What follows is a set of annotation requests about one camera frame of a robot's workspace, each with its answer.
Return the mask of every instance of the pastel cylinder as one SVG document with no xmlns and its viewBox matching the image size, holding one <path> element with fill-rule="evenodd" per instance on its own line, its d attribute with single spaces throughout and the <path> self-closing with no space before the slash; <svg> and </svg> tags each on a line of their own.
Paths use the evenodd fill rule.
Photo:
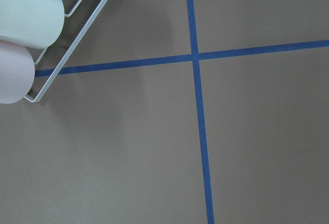
<svg viewBox="0 0 329 224">
<path fill-rule="evenodd" d="M 22 99 L 33 80 L 34 63 L 29 51 L 21 45 L 0 41 L 0 103 Z"/>
<path fill-rule="evenodd" d="M 64 25 L 62 0 L 0 0 L 0 40 L 42 49 Z"/>
</svg>

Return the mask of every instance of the blue tape line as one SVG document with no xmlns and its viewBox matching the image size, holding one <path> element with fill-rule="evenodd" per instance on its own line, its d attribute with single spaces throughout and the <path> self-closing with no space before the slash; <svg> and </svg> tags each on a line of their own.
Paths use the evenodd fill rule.
<svg viewBox="0 0 329 224">
<path fill-rule="evenodd" d="M 197 35 L 196 35 L 196 21 L 195 21 L 195 13 L 194 13 L 194 1 L 186 0 L 186 2 L 187 2 L 187 14 L 189 18 L 191 52 L 192 55 L 196 55 L 198 54 L 198 46 L 197 46 Z"/>
<path fill-rule="evenodd" d="M 209 158 L 208 158 L 208 148 L 207 148 L 206 123 L 205 123 L 205 114 L 204 114 L 204 102 L 202 96 L 201 72 L 200 72 L 200 62 L 199 62 L 199 53 L 198 53 L 198 45 L 197 45 L 195 13 L 194 13 L 194 1 L 193 0 L 186 0 L 186 1 L 187 1 L 187 11 L 189 18 L 195 100 L 196 100 L 196 111 L 197 111 L 198 128 L 199 128 L 202 170 L 204 177 L 207 219 L 208 219 L 208 224 L 214 224 L 211 181 L 210 181 L 210 171 L 209 171 Z"/>
<path fill-rule="evenodd" d="M 143 59 L 143 60 L 102 63 L 102 64 L 85 65 L 85 66 L 64 67 L 60 71 L 59 74 L 70 74 L 70 73 L 89 72 L 89 71 L 102 71 L 102 70 L 129 68 L 129 67 L 138 67 L 138 66 L 151 66 L 151 65 L 160 65 L 160 64 L 186 62 L 186 61 L 192 61 L 192 57 L 190 54 L 159 57 L 159 58 L 150 58 L 150 59 Z M 35 76 L 36 77 L 46 77 L 46 76 L 51 75 L 53 70 L 54 69 L 38 70 L 35 72 Z"/>
<path fill-rule="evenodd" d="M 209 60 L 215 58 L 225 58 L 225 57 L 234 57 L 234 56 L 242 56 L 242 55 L 250 55 L 250 54 L 260 54 L 260 53 L 284 52 L 291 50 L 322 48 L 322 47 L 329 47 L 329 40 L 200 53 L 199 57 L 200 60 Z"/>
</svg>

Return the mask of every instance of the mint green cylinder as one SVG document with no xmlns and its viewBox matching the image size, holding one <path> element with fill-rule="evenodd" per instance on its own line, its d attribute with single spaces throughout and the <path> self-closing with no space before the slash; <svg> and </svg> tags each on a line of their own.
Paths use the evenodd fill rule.
<svg viewBox="0 0 329 224">
<path fill-rule="evenodd" d="M 0 0 L 0 40 L 42 49 L 64 24 L 62 0 Z"/>
</svg>

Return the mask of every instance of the white metal rack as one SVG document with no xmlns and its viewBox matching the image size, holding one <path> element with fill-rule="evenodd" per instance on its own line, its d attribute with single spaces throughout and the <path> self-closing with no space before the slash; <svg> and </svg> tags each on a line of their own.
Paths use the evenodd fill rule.
<svg viewBox="0 0 329 224">
<path fill-rule="evenodd" d="M 49 78 L 47 79 L 47 81 L 44 83 L 44 85 L 42 86 L 41 90 L 39 91 L 39 93 L 36 95 L 35 98 L 33 98 L 30 95 L 26 95 L 25 98 L 30 101 L 30 102 L 39 102 L 42 97 L 44 96 L 44 94 L 46 93 L 46 91 L 49 89 L 49 87 L 51 86 L 51 84 L 53 83 L 53 81 L 55 80 L 55 78 L 57 77 L 58 73 L 60 72 L 60 70 L 63 68 L 63 66 L 65 65 L 65 63 L 67 62 L 67 60 L 69 59 L 69 57 L 72 55 L 73 51 L 76 49 L 76 47 L 78 46 L 78 44 L 80 43 L 80 41 L 82 40 L 82 38 L 84 37 L 84 35 L 87 33 L 88 29 L 90 28 L 90 26 L 93 24 L 94 20 L 97 18 L 98 14 L 100 13 L 100 11 L 103 9 L 103 7 L 105 6 L 105 4 L 107 3 L 108 0 L 101 0 L 98 5 L 95 7 L 94 11 L 92 12 L 91 16 L 89 17 L 89 19 L 87 20 L 87 22 L 84 24 L 84 26 L 82 27 L 82 29 L 80 30 L 79 34 L 76 36 L 76 38 L 74 39 L 74 41 L 72 42 L 72 44 L 70 45 L 70 47 L 68 48 L 68 50 L 65 52 L 64 56 L 62 57 L 62 59 L 60 60 L 60 62 L 57 64 L 57 66 L 55 67 L 54 71 L 51 73 L 51 75 L 49 76 Z M 78 2 L 76 3 L 76 5 L 72 8 L 71 12 L 66 14 L 66 17 L 70 17 L 75 9 L 79 6 L 79 4 L 82 2 L 82 0 L 78 0 Z M 46 52 L 47 49 L 44 49 L 39 58 L 35 61 L 35 64 L 37 64 L 43 57 L 44 53 Z"/>
</svg>

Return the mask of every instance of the floor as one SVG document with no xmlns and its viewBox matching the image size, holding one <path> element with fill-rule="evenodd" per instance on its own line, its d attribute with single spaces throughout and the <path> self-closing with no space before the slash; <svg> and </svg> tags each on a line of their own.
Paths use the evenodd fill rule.
<svg viewBox="0 0 329 224">
<path fill-rule="evenodd" d="M 328 21 L 110 0 L 40 103 L 0 106 L 0 223 L 328 223 Z"/>
</svg>

